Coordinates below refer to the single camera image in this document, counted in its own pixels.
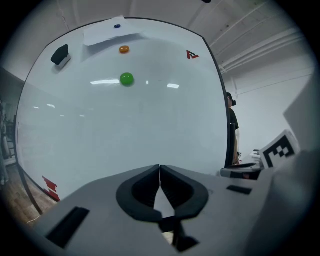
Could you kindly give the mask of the green round magnet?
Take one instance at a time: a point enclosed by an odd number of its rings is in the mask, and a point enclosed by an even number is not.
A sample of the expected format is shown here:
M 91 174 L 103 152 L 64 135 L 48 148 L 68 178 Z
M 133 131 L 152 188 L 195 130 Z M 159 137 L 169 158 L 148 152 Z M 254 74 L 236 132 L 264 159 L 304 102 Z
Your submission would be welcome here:
M 134 83 L 134 76 L 129 72 L 125 72 L 121 74 L 119 80 L 123 86 L 130 87 Z

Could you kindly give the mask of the white ceiling pipes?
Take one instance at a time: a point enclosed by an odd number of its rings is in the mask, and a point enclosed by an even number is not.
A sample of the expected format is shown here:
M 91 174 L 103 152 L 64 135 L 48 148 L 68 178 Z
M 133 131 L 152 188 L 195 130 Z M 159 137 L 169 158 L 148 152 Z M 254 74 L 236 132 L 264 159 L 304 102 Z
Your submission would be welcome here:
M 222 74 L 226 74 L 244 64 L 296 42 L 304 41 L 305 39 L 306 37 L 304 34 L 297 28 L 288 29 L 262 42 L 259 42 L 258 44 L 242 51 L 228 60 L 221 61 L 221 63 L 218 65 L 219 70 Z

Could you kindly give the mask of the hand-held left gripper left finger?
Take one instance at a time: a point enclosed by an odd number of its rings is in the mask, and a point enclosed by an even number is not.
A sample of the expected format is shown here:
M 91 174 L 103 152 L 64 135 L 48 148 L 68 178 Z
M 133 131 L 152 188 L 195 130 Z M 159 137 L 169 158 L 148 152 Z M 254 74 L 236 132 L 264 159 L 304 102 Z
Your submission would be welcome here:
M 159 165 L 154 165 L 123 182 L 116 191 L 119 206 L 137 221 L 160 222 L 163 219 L 161 212 L 154 209 L 160 188 L 160 169 Z

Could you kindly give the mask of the black object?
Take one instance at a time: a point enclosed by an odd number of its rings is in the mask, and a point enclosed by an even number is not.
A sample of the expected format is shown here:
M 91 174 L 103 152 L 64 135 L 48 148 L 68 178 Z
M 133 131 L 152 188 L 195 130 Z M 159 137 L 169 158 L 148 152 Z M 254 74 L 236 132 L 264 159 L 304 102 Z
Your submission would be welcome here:
M 58 48 L 56 52 L 52 55 L 50 60 L 59 69 L 62 69 L 71 60 L 68 44 L 65 44 Z

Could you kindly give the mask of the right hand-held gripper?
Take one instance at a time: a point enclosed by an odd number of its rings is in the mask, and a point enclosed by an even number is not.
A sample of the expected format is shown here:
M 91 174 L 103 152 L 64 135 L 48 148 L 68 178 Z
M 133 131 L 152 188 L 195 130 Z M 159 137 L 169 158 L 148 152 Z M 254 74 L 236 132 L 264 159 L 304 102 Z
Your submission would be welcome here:
M 300 152 L 299 143 L 289 130 L 284 130 L 271 143 L 259 150 L 260 162 L 245 162 L 220 170 L 219 175 L 225 178 L 258 180 L 264 170 L 277 168 L 289 158 Z

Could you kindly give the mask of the white table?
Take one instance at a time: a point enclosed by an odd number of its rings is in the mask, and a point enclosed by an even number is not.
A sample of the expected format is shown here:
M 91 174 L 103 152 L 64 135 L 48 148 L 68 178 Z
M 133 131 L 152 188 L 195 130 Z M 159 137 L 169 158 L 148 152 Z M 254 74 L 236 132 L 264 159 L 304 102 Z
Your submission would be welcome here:
M 260 151 L 258 149 L 254 149 L 247 157 L 246 159 L 251 162 L 260 162 L 261 156 Z

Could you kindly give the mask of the white paper sheet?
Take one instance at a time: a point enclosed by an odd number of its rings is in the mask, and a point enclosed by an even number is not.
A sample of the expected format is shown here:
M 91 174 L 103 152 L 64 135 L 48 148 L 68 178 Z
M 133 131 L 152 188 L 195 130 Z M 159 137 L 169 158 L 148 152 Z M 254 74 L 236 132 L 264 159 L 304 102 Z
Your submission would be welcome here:
M 83 44 L 93 46 L 119 37 L 144 33 L 145 29 L 132 24 L 123 16 L 97 22 L 83 31 Z

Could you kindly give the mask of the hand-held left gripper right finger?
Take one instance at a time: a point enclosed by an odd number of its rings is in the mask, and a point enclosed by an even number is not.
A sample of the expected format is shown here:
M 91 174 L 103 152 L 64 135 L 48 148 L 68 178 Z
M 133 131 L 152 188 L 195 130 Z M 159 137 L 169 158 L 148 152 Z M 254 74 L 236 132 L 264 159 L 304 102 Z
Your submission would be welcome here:
M 195 218 L 209 200 L 204 185 L 166 165 L 160 166 L 160 183 L 176 218 Z

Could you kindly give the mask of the white rolling whiteboard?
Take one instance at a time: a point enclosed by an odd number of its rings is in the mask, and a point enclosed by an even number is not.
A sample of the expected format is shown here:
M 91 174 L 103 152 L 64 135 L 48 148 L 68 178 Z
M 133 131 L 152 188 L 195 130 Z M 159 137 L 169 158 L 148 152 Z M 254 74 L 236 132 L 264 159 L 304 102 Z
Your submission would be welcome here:
M 132 169 L 169 165 L 213 175 L 230 154 L 226 89 L 206 39 L 150 18 L 145 29 L 92 46 L 81 26 L 49 43 L 24 83 L 16 112 L 17 165 L 61 201 Z M 68 44 L 70 61 L 51 57 Z M 121 46 L 129 46 L 120 53 Z M 131 73 L 133 85 L 120 82 Z

